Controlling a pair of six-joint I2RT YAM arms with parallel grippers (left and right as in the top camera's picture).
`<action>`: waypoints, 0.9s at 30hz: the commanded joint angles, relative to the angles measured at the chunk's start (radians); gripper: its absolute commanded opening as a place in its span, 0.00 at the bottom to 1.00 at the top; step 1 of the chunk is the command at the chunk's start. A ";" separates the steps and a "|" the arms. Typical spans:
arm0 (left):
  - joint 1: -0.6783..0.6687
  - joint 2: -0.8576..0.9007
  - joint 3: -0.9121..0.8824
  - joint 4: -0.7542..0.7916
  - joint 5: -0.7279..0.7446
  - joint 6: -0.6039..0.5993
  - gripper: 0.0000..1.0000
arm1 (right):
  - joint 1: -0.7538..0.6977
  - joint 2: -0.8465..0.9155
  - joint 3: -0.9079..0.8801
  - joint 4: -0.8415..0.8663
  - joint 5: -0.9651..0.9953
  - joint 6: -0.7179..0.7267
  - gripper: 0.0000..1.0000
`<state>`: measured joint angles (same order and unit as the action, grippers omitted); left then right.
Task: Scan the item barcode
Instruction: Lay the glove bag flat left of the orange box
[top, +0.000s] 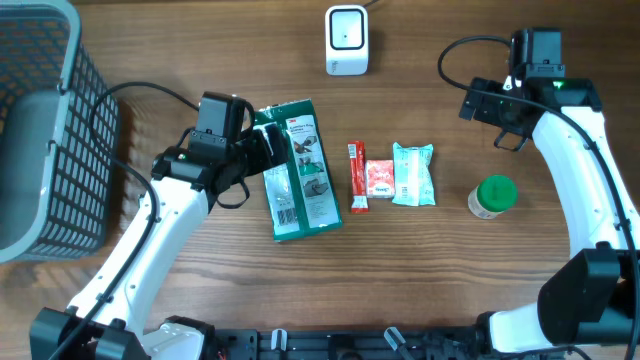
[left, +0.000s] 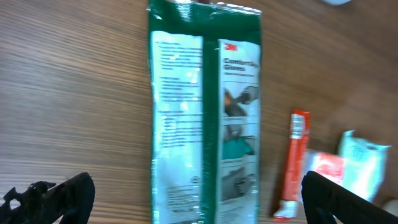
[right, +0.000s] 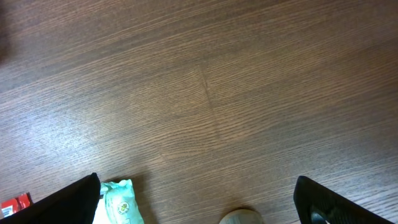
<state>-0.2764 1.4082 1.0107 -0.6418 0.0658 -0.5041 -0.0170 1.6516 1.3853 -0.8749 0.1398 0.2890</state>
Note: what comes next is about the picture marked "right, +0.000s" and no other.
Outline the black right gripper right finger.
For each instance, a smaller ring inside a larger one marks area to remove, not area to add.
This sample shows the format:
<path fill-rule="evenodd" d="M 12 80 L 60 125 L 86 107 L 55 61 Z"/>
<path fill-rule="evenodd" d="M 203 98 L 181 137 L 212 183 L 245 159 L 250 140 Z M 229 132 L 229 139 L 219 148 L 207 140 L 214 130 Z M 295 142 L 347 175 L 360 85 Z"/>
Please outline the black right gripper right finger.
<path fill-rule="evenodd" d="M 294 204 L 302 224 L 392 224 L 314 180 L 300 176 L 294 190 Z"/>

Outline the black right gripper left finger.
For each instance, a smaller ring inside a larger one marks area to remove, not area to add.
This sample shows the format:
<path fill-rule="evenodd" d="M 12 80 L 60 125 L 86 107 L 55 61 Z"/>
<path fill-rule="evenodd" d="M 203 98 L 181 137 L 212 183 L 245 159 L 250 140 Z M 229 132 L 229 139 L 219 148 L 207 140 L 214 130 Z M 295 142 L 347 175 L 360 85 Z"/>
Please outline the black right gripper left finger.
<path fill-rule="evenodd" d="M 100 180 L 94 172 L 1 219 L 1 224 L 92 224 L 99 199 Z"/>

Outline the teal tissue pack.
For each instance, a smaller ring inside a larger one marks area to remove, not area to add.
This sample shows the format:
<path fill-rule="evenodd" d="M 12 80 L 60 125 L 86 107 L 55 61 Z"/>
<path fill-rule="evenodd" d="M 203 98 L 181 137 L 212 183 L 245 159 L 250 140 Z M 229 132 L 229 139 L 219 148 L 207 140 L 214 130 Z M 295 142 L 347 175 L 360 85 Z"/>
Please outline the teal tissue pack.
<path fill-rule="evenodd" d="M 131 179 L 101 183 L 93 224 L 144 224 Z"/>

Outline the orange small snack box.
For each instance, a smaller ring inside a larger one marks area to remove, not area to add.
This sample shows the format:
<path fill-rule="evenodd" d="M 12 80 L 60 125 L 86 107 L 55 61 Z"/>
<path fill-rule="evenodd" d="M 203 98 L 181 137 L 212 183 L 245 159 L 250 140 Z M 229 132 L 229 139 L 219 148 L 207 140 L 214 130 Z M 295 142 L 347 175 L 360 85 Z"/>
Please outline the orange small snack box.
<path fill-rule="evenodd" d="M 2 217 L 10 217 L 31 205 L 29 193 L 19 195 L 4 202 L 1 202 Z"/>

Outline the green lid jar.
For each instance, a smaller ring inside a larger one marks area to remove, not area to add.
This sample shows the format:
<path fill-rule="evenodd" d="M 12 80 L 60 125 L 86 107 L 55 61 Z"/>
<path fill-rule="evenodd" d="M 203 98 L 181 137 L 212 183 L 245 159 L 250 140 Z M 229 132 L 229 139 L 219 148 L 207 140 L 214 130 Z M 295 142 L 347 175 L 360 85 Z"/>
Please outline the green lid jar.
<path fill-rule="evenodd" d="M 261 215 L 253 210 L 237 209 L 226 214 L 219 224 L 263 224 Z"/>

